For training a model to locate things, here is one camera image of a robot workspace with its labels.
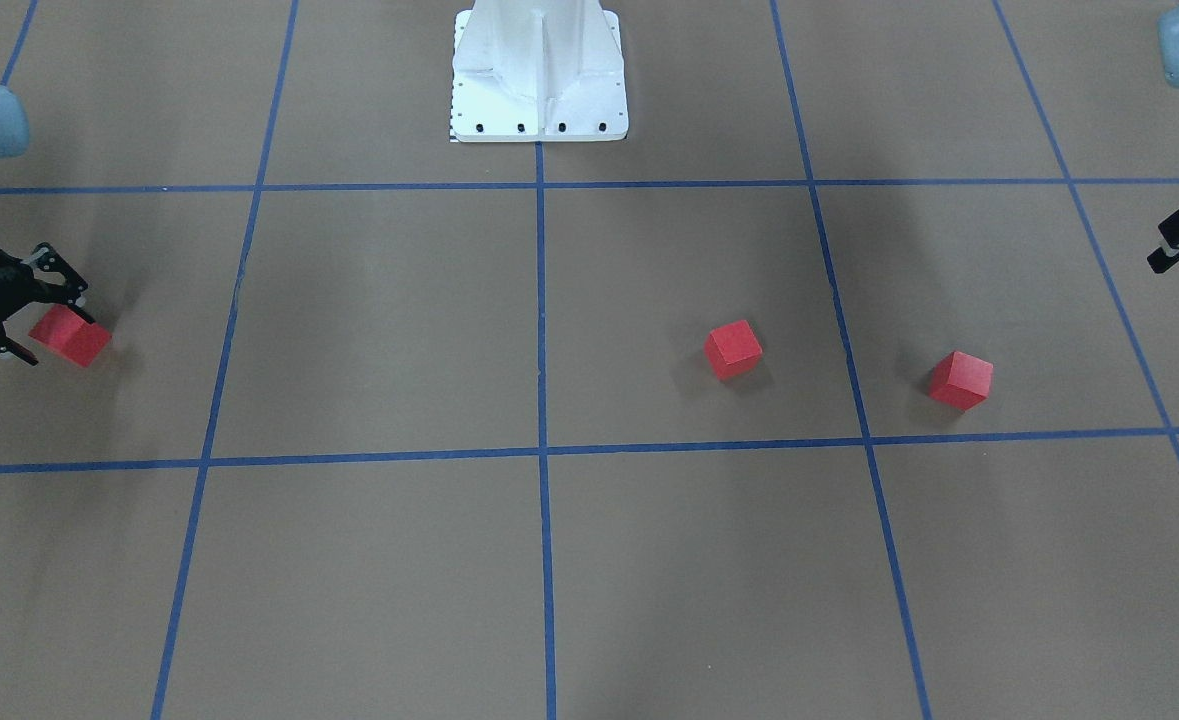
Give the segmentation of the red block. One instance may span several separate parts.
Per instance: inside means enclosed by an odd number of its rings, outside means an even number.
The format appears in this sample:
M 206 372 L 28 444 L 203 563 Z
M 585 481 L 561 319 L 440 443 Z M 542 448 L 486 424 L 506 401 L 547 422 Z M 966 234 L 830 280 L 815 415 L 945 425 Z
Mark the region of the red block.
M 50 306 L 31 326 L 28 337 L 81 368 L 94 364 L 112 341 L 112 333 L 103 324 L 83 318 L 77 308 L 62 305 Z
M 950 352 L 933 369 L 928 396 L 960 412 L 979 407 L 992 394 L 993 364 L 961 351 Z
M 731 381 L 757 366 L 764 356 L 752 324 L 745 319 L 720 325 L 703 343 L 705 361 L 718 381 Z

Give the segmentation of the white pedestal column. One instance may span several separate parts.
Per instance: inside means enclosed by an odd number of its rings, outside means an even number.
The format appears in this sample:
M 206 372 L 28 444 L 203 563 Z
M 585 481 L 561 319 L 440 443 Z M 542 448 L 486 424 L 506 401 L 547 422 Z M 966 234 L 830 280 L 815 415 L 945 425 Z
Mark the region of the white pedestal column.
M 453 22 L 455 143 L 630 136 L 620 18 L 598 1 L 475 1 Z

